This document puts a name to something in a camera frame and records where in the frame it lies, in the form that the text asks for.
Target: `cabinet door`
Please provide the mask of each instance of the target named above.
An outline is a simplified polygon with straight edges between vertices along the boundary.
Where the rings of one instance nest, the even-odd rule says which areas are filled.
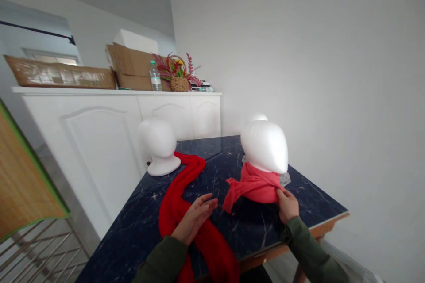
[[[191,96],[195,138],[221,136],[220,96]]]
[[[159,117],[173,127],[177,140],[193,139],[193,121],[189,96],[140,96],[143,120]]]
[[[133,96],[24,96],[100,238],[146,171]]]

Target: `white foam mannequin head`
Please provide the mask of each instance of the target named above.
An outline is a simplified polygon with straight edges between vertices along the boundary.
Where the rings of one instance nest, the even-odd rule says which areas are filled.
[[[288,171],[288,145],[279,125],[267,120],[253,120],[240,135],[248,161],[265,172]]]
[[[138,128],[139,142],[152,157],[147,168],[151,176],[164,176],[176,170],[181,160],[174,156],[177,139],[171,125],[157,117],[144,120]]]
[[[265,116],[263,113],[255,112],[248,117],[246,124],[249,124],[250,122],[253,122],[255,120],[268,120],[268,119],[267,119],[267,116]]]

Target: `marble table surface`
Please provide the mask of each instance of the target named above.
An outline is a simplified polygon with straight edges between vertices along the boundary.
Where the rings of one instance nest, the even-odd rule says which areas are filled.
[[[183,198],[193,202],[198,196],[212,192],[219,199],[219,204],[223,203],[228,191],[225,180],[230,177],[240,179],[243,157],[240,137],[180,141],[176,151],[198,155],[207,162],[198,178],[186,187]],[[138,266],[160,241],[159,207],[171,181],[183,168],[180,166],[163,177],[145,174],[77,282],[130,282],[133,279]],[[288,172],[291,183],[286,188],[297,197],[301,218],[309,228],[347,212],[291,166]],[[275,205],[264,205],[246,198],[235,203],[232,215],[223,212],[219,205],[211,220],[238,259],[278,244],[283,227]],[[189,253],[195,277],[208,273],[198,250],[191,246]]]

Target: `red scarf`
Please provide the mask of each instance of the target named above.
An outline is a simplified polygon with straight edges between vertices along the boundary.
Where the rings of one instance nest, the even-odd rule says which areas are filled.
[[[187,166],[173,180],[159,208],[159,231],[161,237],[171,235],[186,214],[191,204],[182,199],[185,188],[198,177],[205,167],[205,160],[198,156],[177,152],[174,155],[181,159],[183,165]],[[194,243],[202,253],[214,282],[239,282],[240,268],[238,260],[227,244],[226,239],[211,220],[205,221],[199,229]],[[195,282],[189,253],[186,256],[185,265],[177,277],[177,282]]]
[[[283,190],[276,172],[264,172],[249,162],[244,163],[240,172],[240,182],[234,178],[226,179],[230,184],[229,192],[223,203],[223,210],[231,213],[233,204],[241,196],[259,203],[279,202],[276,188]]]

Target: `label on box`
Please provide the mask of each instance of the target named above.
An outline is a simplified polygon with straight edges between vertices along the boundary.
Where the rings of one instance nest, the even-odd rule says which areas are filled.
[[[161,79],[159,77],[151,77],[152,84],[161,84]]]

